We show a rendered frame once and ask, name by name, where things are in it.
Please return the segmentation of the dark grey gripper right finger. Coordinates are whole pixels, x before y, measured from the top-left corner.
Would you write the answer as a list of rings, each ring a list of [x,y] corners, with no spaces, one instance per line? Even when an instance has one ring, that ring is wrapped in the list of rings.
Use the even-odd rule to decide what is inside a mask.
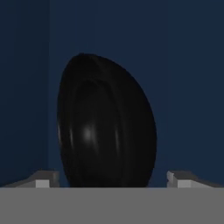
[[[168,188],[221,188],[221,185],[198,178],[190,171],[168,171]]]

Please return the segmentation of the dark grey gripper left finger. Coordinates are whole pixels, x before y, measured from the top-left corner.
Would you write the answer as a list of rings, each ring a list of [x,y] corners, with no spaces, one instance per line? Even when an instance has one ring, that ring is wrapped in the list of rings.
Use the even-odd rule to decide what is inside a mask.
[[[58,171],[36,171],[29,178],[19,180],[5,186],[5,188],[56,188],[60,186]]]

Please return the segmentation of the black bowl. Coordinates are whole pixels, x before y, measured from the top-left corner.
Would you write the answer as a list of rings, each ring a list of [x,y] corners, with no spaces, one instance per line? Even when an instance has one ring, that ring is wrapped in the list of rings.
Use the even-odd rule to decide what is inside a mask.
[[[71,187],[146,187],[157,131],[151,105],[123,67],[95,54],[72,57],[59,84],[60,155]]]

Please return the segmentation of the dark blue cabinet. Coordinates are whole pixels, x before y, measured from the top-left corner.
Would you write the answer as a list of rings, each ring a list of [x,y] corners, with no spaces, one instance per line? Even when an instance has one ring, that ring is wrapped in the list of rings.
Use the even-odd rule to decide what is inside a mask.
[[[37,171],[70,186],[57,105],[80,53],[114,61],[145,93],[157,131],[147,186],[168,171],[224,186],[224,0],[0,0],[0,187]]]

